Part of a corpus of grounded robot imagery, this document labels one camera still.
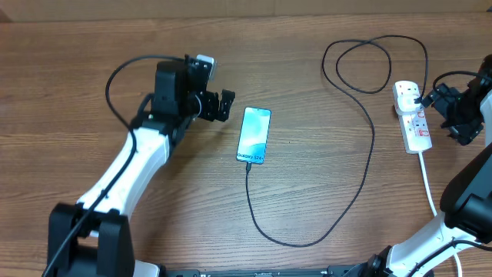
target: wooden tabletop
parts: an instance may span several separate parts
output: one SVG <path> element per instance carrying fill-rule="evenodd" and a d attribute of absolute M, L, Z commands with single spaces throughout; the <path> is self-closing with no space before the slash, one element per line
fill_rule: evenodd
<path fill-rule="evenodd" d="M 170 269 L 291 269 L 365 262 L 404 241 L 432 218 L 416 155 L 404 151 L 391 86 L 420 86 L 424 55 L 414 42 L 381 41 L 393 75 L 376 95 L 354 92 L 376 128 L 362 193 L 321 243 L 293 249 L 255 229 L 235 152 L 244 107 L 272 112 L 266 162 L 253 166 L 251 201 L 267 234 L 290 243 L 318 239 L 354 197 L 371 130 L 361 109 L 320 72 L 331 42 L 399 34 L 429 51 L 429 80 L 451 70 L 477 71 L 492 48 L 492 15 L 339 15 L 296 18 L 180 19 L 0 25 L 0 275 L 39 276 L 48 216 L 75 203 L 105 172 L 126 138 L 105 104 L 104 87 L 125 60 L 143 54 L 206 54 L 220 65 L 209 90 L 236 91 L 226 123 L 197 121 L 151 180 L 131 218 L 137 259 Z M 328 74 L 349 45 L 327 57 Z M 154 87 L 156 61 L 115 79 L 111 99 L 125 118 Z M 359 88 L 382 85 L 388 64 L 367 46 L 347 55 L 342 75 Z M 469 78 L 446 82 L 466 88 Z M 425 152 L 438 205 L 447 183 L 484 148 L 463 147 L 443 119 L 426 110 L 434 147 Z M 460 254 L 466 276 L 489 276 L 492 255 Z M 454 263 L 436 269 L 455 276 Z"/>

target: beige wall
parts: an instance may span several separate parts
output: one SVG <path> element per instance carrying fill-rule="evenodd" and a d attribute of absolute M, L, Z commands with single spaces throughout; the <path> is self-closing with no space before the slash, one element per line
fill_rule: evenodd
<path fill-rule="evenodd" d="M 491 6 L 492 0 L 0 0 L 0 20 L 485 12 Z"/>

